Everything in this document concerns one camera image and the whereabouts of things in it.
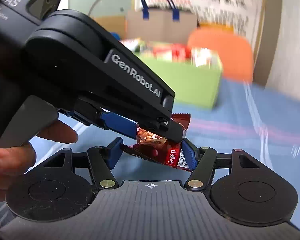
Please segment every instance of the orange chair backrest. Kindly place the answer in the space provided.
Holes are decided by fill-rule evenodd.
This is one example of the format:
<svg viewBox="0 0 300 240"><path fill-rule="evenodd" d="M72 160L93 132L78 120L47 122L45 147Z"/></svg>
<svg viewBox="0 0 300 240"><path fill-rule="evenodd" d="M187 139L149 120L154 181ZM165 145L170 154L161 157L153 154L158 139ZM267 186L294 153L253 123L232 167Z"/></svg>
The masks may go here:
<svg viewBox="0 0 300 240"><path fill-rule="evenodd" d="M253 52L245 38L218 29L199 28L191 33L188 46L217 51L225 78L252 82Z"/></svg>

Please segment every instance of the gray ribbed plate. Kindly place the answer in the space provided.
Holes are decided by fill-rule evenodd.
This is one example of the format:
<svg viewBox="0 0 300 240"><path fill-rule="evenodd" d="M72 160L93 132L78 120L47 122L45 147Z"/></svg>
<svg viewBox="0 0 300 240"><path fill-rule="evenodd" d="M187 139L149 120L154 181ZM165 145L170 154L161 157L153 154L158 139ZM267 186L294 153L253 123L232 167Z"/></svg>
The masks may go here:
<svg viewBox="0 0 300 240"><path fill-rule="evenodd" d="M204 194L187 191L178 181L125 181L99 192L90 207L69 219L36 223L16 218L1 230L11 240L291 240L300 234L288 223L235 224L216 213Z"/></svg>

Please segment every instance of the blue bag handle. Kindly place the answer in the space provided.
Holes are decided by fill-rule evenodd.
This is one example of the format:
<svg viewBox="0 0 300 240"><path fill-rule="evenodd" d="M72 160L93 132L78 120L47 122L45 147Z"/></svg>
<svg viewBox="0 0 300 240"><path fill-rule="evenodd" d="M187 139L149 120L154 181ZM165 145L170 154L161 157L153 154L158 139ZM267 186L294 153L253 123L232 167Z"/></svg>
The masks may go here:
<svg viewBox="0 0 300 240"><path fill-rule="evenodd" d="M170 7L172 9L172 20L173 21L179 21L180 20L179 9L176 8L176 5L173 2L173 0L167 0L167 2L169 3L169 5L170 5ZM148 7L148 5L146 3L146 0L141 0L141 3L142 3L142 6L143 6L143 9L142 9L143 18L144 19L149 19L149 7Z"/></svg>

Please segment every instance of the table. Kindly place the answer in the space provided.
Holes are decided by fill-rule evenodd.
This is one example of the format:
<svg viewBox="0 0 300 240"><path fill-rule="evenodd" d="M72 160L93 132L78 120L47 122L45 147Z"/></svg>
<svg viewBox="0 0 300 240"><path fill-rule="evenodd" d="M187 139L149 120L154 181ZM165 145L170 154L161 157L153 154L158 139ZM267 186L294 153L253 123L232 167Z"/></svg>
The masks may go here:
<svg viewBox="0 0 300 240"><path fill-rule="evenodd" d="M300 228L299 102L257 85L222 80L212 111L175 103L174 113L191 114L187 138L196 146L209 146L219 153L242 148L289 181L299 195L291 221ZM97 127L85 127L65 116L60 116L60 119L80 133L79 141L70 145L74 152L83 152L97 145L106 146L119 136ZM126 145L135 143L129 138L123 140ZM32 139L31 143L38 154L37 163L59 149L69 147L40 138ZM185 183L190 175L187 171L150 163L127 154L122 155L112 172L119 183L122 180L177 179ZM217 170L215 180L227 173L228 170Z"/></svg>

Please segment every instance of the silver screw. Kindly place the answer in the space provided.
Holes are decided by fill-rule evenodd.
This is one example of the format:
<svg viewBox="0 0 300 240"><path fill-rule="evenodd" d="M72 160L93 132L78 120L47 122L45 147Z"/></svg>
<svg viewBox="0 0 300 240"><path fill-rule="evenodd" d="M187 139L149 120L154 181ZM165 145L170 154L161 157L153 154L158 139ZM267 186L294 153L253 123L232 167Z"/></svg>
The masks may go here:
<svg viewBox="0 0 300 240"><path fill-rule="evenodd" d="M200 180L194 179L194 180L191 180L188 182L188 186L191 188L199 188L199 187L203 186L203 182Z"/></svg>
<svg viewBox="0 0 300 240"><path fill-rule="evenodd" d="M100 186L103 188L110 188L110 187L113 187L114 185L115 185L115 182L111 179L105 179L100 182Z"/></svg>

